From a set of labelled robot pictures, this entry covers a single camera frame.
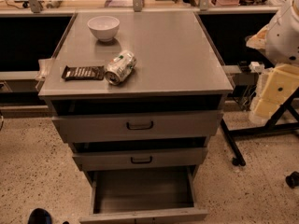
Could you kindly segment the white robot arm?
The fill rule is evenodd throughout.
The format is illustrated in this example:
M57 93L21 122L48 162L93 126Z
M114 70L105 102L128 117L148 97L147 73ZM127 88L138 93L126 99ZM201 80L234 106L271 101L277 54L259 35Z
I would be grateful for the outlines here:
M299 87L299 0L286 0L246 46L274 65L259 75L249 109L252 123L265 124Z

